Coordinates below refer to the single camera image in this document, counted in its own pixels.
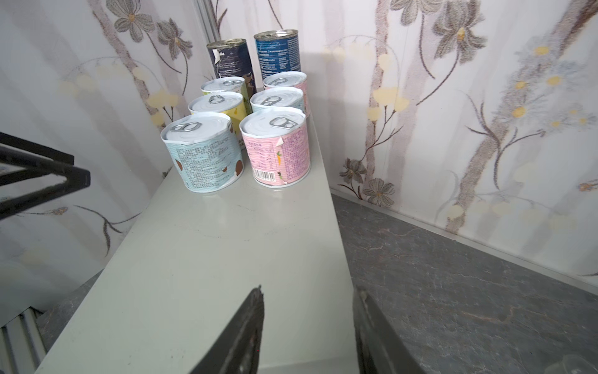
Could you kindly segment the dark navy tall can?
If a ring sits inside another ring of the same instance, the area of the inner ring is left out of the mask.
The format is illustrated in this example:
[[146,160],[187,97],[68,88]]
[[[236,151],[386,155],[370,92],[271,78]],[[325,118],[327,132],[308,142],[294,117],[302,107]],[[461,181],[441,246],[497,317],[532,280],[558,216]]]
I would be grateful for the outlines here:
[[241,77],[249,98],[255,93],[255,77],[247,40],[233,38],[215,41],[206,46],[217,78]]

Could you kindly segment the green label can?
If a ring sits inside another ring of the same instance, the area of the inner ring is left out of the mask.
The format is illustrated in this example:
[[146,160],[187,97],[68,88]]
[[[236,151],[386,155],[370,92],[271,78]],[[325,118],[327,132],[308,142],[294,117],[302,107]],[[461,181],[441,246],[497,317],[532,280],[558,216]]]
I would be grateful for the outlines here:
[[246,112],[252,114],[252,107],[250,104],[249,90],[244,78],[239,76],[222,77],[205,82],[201,86],[201,90],[204,95],[222,93],[222,92],[235,92],[240,93],[244,98],[244,105]]

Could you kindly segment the blue label tall can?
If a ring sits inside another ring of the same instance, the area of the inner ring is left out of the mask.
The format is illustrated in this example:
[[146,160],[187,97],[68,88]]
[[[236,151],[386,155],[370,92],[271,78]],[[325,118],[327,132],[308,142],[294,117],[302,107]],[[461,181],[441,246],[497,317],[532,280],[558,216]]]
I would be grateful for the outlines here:
[[254,35],[262,78],[277,73],[300,72],[301,56],[298,31],[264,31]]

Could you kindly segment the yellow label can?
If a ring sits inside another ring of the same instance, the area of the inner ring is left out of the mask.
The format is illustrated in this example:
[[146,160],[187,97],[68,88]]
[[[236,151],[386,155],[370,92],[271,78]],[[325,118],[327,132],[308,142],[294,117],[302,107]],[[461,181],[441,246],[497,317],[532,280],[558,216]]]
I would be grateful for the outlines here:
[[244,149],[244,140],[239,128],[241,121],[249,114],[245,107],[244,97],[236,92],[220,92],[205,94],[196,98],[188,105],[192,114],[199,112],[217,112],[228,115],[232,122],[233,131],[237,137],[239,146]]

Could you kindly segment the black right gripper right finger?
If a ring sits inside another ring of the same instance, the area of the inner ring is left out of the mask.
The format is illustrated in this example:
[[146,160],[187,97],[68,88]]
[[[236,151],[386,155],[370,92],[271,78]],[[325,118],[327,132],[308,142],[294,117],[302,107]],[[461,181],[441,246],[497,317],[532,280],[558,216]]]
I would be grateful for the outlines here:
[[361,374],[425,373],[365,288],[354,289],[353,316]]

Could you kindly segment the pink orange label can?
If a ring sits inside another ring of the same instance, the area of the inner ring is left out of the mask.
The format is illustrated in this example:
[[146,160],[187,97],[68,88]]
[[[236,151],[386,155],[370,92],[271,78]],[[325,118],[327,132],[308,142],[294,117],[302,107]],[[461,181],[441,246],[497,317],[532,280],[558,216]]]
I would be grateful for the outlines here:
[[300,182],[310,171],[307,117],[299,109],[255,112],[239,126],[255,181],[269,188]]

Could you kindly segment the white brown label can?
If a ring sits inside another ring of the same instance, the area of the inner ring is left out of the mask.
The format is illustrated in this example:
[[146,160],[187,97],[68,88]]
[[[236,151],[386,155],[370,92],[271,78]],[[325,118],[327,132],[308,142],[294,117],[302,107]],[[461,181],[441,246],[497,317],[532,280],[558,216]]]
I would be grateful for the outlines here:
[[275,87],[263,90],[250,99],[253,112],[268,108],[295,108],[304,114],[305,103],[303,91],[295,87]]

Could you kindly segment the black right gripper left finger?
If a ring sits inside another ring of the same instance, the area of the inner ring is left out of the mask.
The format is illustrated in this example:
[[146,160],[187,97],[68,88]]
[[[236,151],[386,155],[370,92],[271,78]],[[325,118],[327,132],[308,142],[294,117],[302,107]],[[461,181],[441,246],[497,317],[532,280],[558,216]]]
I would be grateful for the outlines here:
[[249,292],[210,350],[190,372],[257,373],[264,318],[264,295],[258,286]]

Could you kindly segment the teal label can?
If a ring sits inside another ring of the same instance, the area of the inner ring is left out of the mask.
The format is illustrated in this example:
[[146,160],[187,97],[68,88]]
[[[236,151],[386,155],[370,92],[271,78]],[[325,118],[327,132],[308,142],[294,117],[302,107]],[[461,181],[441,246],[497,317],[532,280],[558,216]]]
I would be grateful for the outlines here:
[[240,145],[231,118],[200,112],[166,126],[160,138],[174,168],[193,193],[214,193],[236,182],[244,172]]

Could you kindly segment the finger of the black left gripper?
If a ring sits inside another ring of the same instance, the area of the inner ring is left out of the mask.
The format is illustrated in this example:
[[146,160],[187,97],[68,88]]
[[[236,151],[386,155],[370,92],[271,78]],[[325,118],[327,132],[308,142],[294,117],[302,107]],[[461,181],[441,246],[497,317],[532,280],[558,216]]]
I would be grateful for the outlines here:
[[20,167],[1,176],[1,186],[12,185],[28,179],[36,179],[47,175],[57,175],[65,180],[23,196],[9,198],[1,202],[1,219],[10,218],[25,210],[46,204],[54,199],[86,189],[91,185],[91,173],[86,169],[44,158],[2,158],[3,164]]
[[57,151],[48,146],[34,143],[28,140],[14,137],[4,132],[1,133],[1,145],[15,148],[19,151],[27,152],[40,157],[46,157],[53,161],[62,162],[67,165],[74,165],[75,157],[71,154]]

